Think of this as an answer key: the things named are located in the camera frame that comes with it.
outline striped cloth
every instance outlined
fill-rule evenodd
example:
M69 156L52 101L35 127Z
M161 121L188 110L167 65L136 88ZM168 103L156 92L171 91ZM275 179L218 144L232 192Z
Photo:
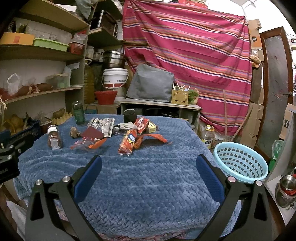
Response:
M233 135L247 114L252 66L244 16L178 3L126 0L123 38L133 71L140 63L174 73L180 84L197 88L201 119Z

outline dark red card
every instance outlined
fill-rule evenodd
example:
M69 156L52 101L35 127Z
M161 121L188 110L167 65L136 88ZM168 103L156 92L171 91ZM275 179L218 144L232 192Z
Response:
M104 134L99 130L93 128L92 126L88 127L83 133L81 133L82 137L89 137L89 138L97 138L102 140L104 138Z

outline green bottle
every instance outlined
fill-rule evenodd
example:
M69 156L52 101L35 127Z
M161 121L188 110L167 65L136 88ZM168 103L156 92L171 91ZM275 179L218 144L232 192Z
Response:
M76 124L83 125L85 123L85 117L82 103L80 101L75 101L72 103L72 108Z

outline chopsticks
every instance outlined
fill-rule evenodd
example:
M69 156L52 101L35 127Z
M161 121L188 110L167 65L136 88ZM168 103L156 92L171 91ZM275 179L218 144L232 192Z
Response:
M176 86L175 86L175 84L173 83L173 89L174 90L180 90L180 91L189 91L189 89L190 89L190 86L188 87L188 89L186 88L186 89L184 89L185 88L185 85L183 85L183 86L179 86L179 84L176 82L176 84L177 84L177 86L178 86L178 89L176 88Z

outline blue blanket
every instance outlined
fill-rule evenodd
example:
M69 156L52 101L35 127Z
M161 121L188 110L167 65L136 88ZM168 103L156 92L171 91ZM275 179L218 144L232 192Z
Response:
M86 115L115 118L122 115ZM196 157L204 154L215 165L210 151L192 131L188 122L167 117L149 117L159 126L168 142L144 140L130 157L121 157L118 147L122 136L112 136L97 149L102 157L102 171L83 202L79 204L87 220L99 233L127 237L149 237L180 230L195 230L195 235L210 221L219 203L213 201L196 170ZM20 199L30 196L37 179L60 181L85 166L93 153L70 150L75 140L69 135L76 126L74 118L59 126L64 147L51 150L47 135L35 141L34 146L19 159L20 175L14 179ZM229 233L238 217L240 204L224 231Z

